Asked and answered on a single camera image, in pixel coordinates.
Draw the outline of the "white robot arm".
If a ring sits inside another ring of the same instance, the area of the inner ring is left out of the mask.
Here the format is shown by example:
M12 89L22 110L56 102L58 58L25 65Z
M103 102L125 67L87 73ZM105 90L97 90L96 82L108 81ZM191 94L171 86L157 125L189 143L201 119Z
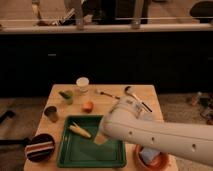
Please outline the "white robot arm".
M121 97L99 124L94 142L122 140L213 166L213 126L144 120L141 103Z

